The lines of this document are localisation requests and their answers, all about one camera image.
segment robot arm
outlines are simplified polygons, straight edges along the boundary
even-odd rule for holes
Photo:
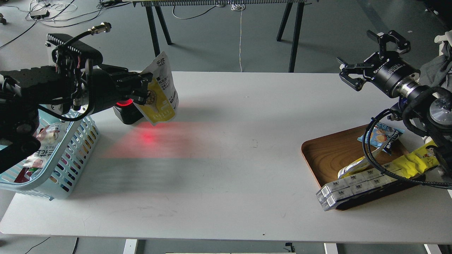
[[[110,29],[109,23],[101,23],[76,37],[48,34],[46,45],[54,47],[55,66],[0,71],[0,144],[7,145],[0,150],[0,173],[39,149],[33,136],[39,126],[38,109],[63,121],[78,121],[118,101],[144,104],[152,74],[104,65],[99,51],[79,41]],[[65,116],[70,110],[78,115]]]
[[[387,111],[390,120],[402,120],[416,135],[430,136],[438,146],[434,151],[440,165],[452,175],[452,93],[442,87],[429,87],[417,82],[420,71],[400,57],[410,51],[410,43],[401,35],[395,31],[383,35],[368,31],[367,34],[378,42],[379,51],[359,64],[347,64],[338,58],[340,78],[356,91],[370,82],[388,97],[398,97],[399,103]],[[388,42],[394,42],[397,50],[387,51]],[[350,74],[362,77],[352,78]],[[412,124],[413,119],[421,125]]]

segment gray cloth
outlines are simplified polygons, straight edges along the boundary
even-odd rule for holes
[[[444,55],[438,56],[421,66],[419,83],[428,86],[442,86],[452,91],[452,47],[445,42]]]

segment yellow package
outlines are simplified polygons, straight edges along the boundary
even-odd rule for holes
[[[433,147],[436,147],[436,145],[433,141],[430,141],[410,154],[393,160],[390,164],[392,164],[392,167],[401,169],[406,178],[424,174],[427,170],[439,165],[433,154]]]
[[[386,147],[386,145],[389,143],[389,140],[386,140],[384,143],[382,143],[377,149],[375,149],[372,152],[373,157],[377,157],[380,152]],[[343,167],[338,172],[338,179],[345,178],[349,175],[353,175],[359,172],[363,172],[368,166],[370,165],[370,162],[367,160],[365,156],[357,159],[356,161],[350,163],[349,165]]]
[[[176,116],[179,96],[165,52],[159,54],[140,74],[145,73],[153,75],[152,81],[147,85],[147,98],[144,105],[135,106],[152,125],[173,119]]]

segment white table leg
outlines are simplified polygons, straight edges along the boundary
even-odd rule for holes
[[[338,246],[336,244],[324,243],[323,246],[325,247],[325,254],[338,254]]]
[[[123,254],[135,254],[137,252],[138,239],[126,239]]]
[[[441,250],[438,245],[424,245],[428,254],[441,254]]]

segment snack package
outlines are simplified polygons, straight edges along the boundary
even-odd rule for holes
[[[380,154],[380,152],[389,144],[389,141],[390,140],[386,140],[380,147],[375,149],[372,152],[373,157],[376,158]],[[339,170],[338,179],[364,171],[369,165],[369,160],[365,156],[363,156]]]
[[[63,140],[68,127],[68,122],[58,122],[45,126],[36,135],[36,138],[41,142],[41,146],[38,151],[25,160],[22,170],[14,181],[15,183],[25,183],[39,175],[57,145]]]
[[[152,125],[173,119],[176,116],[179,97],[165,52],[159,54],[140,74],[146,73],[153,74],[152,81],[147,86],[148,97],[145,105],[135,103],[135,106]]]
[[[372,133],[370,134],[371,137],[370,144],[374,147],[380,147],[384,142],[386,142],[389,139],[390,140],[389,144],[386,145],[386,147],[384,147],[383,150],[386,153],[391,154],[392,143],[396,141],[403,134],[403,132],[404,130],[392,128],[382,122],[378,122],[377,125],[372,130]],[[358,141],[362,142],[363,136],[359,137]]]
[[[385,169],[405,178],[418,177],[427,170],[439,165],[433,154],[435,143],[430,141],[408,155],[382,165]],[[315,195],[324,211],[335,209],[338,205],[366,193],[380,191],[399,183],[388,175],[382,175],[377,169],[368,169],[326,183]]]

